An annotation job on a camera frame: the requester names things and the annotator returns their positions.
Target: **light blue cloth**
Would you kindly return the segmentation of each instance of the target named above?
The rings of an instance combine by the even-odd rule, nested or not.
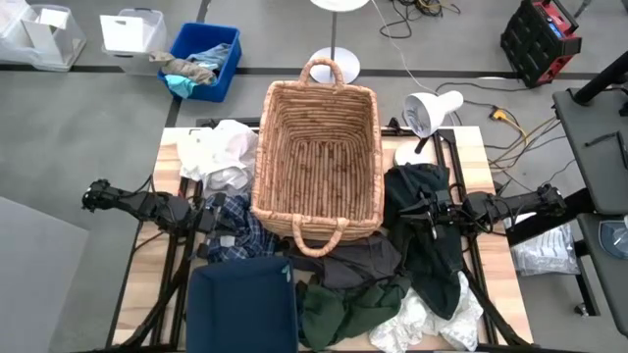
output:
[[[225,65],[231,48],[231,44],[221,43],[204,52],[191,54],[187,60],[209,70],[220,70]]]
[[[179,75],[166,75],[166,82],[168,83],[168,88],[180,95],[181,98],[189,97],[194,87],[198,85],[193,80]]]

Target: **blue cloth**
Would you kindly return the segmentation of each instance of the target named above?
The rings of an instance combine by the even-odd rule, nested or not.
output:
[[[231,221],[235,226],[235,243],[233,246],[222,246],[221,237],[216,236],[209,243],[210,262],[222,262],[234,259],[273,256],[277,236],[264,229],[262,224],[249,211],[250,194],[227,196],[221,211],[223,219]],[[213,211],[214,196],[207,199],[207,209]]]
[[[189,279],[185,351],[296,353],[298,330],[289,259],[235,260]]]
[[[229,50],[231,48],[231,44],[218,44],[217,46],[204,52],[191,54],[187,57],[187,60],[203,68],[219,71],[223,65],[225,65],[225,61],[227,60],[227,56],[229,55]]]
[[[181,98],[189,97],[194,87],[198,85],[198,83],[193,80],[179,75],[166,75],[166,82],[168,83],[168,88],[177,93]]]

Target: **wooden tabletop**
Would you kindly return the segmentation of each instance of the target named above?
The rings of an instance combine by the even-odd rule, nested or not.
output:
[[[458,146],[458,155],[462,166],[462,173],[468,193],[485,191],[495,193],[493,179],[487,162],[484,142],[480,129],[476,126],[454,127],[454,133]],[[168,191],[176,194],[179,188],[179,169],[181,162],[177,154],[177,140],[179,136],[194,133],[195,128],[173,127],[164,129],[159,154],[155,165],[155,187],[160,191]],[[416,141],[416,137],[383,137],[384,168],[388,170],[393,166],[393,154],[396,147],[404,141]],[[450,166],[450,154],[444,145],[445,162]],[[434,156],[434,146],[428,143],[424,152]],[[453,173],[450,174],[450,183],[455,182]],[[496,231],[502,232],[501,224],[496,225]],[[145,225],[137,238],[137,243],[155,234],[155,225]],[[510,256],[510,249],[505,237],[492,234],[482,234],[477,239],[486,284],[491,300],[497,306],[506,321],[514,330],[528,342],[532,342],[532,333],[526,315],[521,291],[517,281],[514,265]],[[168,236],[163,235],[142,247],[132,259],[129,279],[125,289],[125,295],[121,307],[114,344],[127,339],[137,325],[145,318],[150,308],[154,305],[159,292],[159,284],[168,246]],[[168,339],[170,332],[170,313],[167,311],[164,324],[164,339]],[[480,326],[481,340],[484,330]],[[335,350],[377,350],[369,342],[366,334],[346,339],[333,346]],[[411,350],[432,350],[450,348],[440,337],[424,335],[423,341]]]

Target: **gray cloth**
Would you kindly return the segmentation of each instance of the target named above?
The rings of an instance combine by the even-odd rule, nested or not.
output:
[[[191,54],[187,60],[209,70],[220,70],[231,50],[231,44],[221,43],[204,52]]]
[[[177,59],[170,53],[157,51],[151,52],[148,60],[151,63],[161,63],[161,71],[165,75],[187,77],[199,84],[210,84],[216,77],[211,70],[200,67],[184,59]]]
[[[341,241],[338,246],[322,258],[303,255],[288,238],[290,257],[295,269],[314,272],[321,284],[329,289],[353,288],[369,280],[394,275],[401,255],[389,240],[379,232],[353,241]],[[327,241],[305,240],[309,247],[323,247]]]

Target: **woven basket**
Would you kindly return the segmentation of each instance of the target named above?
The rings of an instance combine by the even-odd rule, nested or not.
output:
[[[314,65],[329,66],[336,83],[308,82]],[[375,92],[344,84],[330,59],[307,63],[298,81],[271,84],[255,162],[253,214],[268,230],[293,236],[307,256],[324,256],[341,239],[369,236],[382,223]],[[329,241],[311,249],[303,239]]]

